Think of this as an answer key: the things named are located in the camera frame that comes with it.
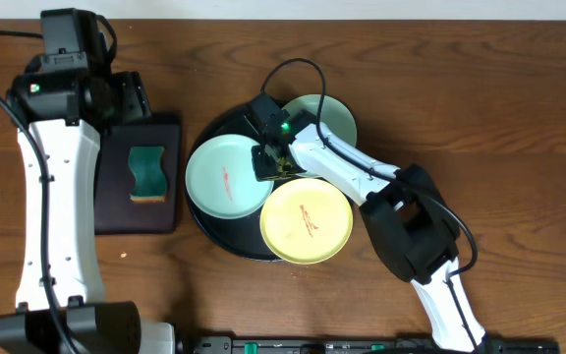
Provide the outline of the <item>light blue plate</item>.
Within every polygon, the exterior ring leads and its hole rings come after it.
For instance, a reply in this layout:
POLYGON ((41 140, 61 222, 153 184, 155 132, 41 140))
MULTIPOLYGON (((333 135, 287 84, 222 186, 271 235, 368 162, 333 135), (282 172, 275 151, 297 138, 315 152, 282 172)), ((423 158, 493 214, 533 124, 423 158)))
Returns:
POLYGON ((274 189, 258 181, 253 167, 252 138, 226 134, 201 144, 186 168, 186 188, 196 207, 221 219, 238 219, 257 211, 274 189))
MULTIPOLYGON (((291 116, 300 113, 302 110, 316 114, 319 98, 319 94, 299 96, 286 103, 283 109, 291 116)), ((324 98, 320 119, 339 139, 350 146, 355 147, 357 145, 358 130, 356 121, 352 112, 344 103, 327 95, 324 98)))

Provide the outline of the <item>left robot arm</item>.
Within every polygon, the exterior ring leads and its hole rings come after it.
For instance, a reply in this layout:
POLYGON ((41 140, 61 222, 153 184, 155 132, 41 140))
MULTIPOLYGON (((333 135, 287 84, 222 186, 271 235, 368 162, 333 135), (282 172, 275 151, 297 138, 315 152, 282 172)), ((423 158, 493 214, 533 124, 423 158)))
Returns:
POLYGON ((136 72, 68 69, 17 76, 3 101, 19 127, 26 245, 15 312, 0 316, 8 353, 176 353, 171 324, 108 303, 94 230, 102 128, 150 115, 136 72))

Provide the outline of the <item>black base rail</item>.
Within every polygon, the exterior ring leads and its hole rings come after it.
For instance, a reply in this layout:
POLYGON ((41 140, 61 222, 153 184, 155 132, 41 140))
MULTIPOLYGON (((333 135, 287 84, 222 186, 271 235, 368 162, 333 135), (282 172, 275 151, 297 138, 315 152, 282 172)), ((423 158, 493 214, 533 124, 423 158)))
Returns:
MULTIPOLYGON (((209 336, 184 339, 178 354, 440 354, 459 353, 441 349, 432 339, 392 338, 389 340, 311 340, 264 339, 209 336)), ((516 341, 485 338, 477 349, 467 353, 486 354, 560 354, 559 345, 550 341, 516 341)))

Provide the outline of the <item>yellow plate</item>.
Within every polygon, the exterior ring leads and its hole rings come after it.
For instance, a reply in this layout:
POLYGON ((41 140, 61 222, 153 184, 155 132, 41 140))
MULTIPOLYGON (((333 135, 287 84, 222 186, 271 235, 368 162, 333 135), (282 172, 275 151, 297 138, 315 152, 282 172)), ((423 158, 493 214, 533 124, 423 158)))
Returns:
POLYGON ((335 256, 353 229, 353 212, 342 192, 319 179, 283 184, 266 200, 259 217, 266 246, 280 259, 312 265, 335 256))

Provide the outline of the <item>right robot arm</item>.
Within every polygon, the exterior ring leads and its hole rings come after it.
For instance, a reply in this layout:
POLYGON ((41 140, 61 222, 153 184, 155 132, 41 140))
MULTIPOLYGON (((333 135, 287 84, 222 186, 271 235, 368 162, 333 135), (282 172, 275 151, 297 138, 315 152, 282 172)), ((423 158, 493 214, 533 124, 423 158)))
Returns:
POLYGON ((411 283, 442 350, 477 353, 485 336, 465 294, 456 240, 471 233, 419 166, 401 169, 345 143, 302 111, 254 113, 259 144, 253 152, 259 180, 288 179, 309 172, 358 205, 381 262, 411 283))

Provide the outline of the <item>green and yellow sponge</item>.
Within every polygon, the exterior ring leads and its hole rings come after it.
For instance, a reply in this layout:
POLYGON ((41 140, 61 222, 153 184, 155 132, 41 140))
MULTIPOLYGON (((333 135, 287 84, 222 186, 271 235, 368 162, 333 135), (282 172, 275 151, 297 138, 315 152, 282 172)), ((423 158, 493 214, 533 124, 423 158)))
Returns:
POLYGON ((135 203, 164 202, 168 190, 162 170, 165 148, 161 146, 132 147, 128 166, 135 178, 130 198, 135 203))

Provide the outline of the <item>round black serving tray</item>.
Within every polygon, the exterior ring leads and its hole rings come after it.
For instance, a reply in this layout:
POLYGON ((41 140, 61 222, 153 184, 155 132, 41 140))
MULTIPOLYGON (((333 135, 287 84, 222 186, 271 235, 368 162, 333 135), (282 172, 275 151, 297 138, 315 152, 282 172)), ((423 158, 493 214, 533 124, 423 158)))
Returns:
MULTIPOLYGON (((247 103, 221 114, 213 120, 196 139, 189 159, 205 141, 226 134, 243 135, 258 142, 258 133, 252 126, 251 110, 247 103)), ((274 190, 284 184, 282 180, 272 181, 274 190)), ((264 262, 280 260, 266 246, 259 228, 261 207, 248 216, 238 219, 221 219, 199 210, 192 202, 186 188, 187 205, 204 234, 224 250, 245 259, 264 262)))

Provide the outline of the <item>rectangular black tray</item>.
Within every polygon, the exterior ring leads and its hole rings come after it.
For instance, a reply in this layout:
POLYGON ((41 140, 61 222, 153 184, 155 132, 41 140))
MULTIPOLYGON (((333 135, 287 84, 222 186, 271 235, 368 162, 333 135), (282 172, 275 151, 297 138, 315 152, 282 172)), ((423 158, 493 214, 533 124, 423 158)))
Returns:
POLYGON ((163 234, 176 227, 182 122, 155 113, 102 135, 94 186, 94 231, 163 234))

